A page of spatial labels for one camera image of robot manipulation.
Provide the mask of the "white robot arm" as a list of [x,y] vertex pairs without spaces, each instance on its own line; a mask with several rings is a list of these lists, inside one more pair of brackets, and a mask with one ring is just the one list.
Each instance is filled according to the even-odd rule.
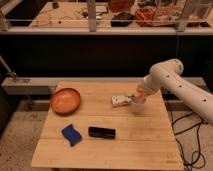
[[213,94],[183,79],[183,70],[183,63],[179,59],[154,64],[139,86],[146,96],[155,94],[164,87],[213,125]]

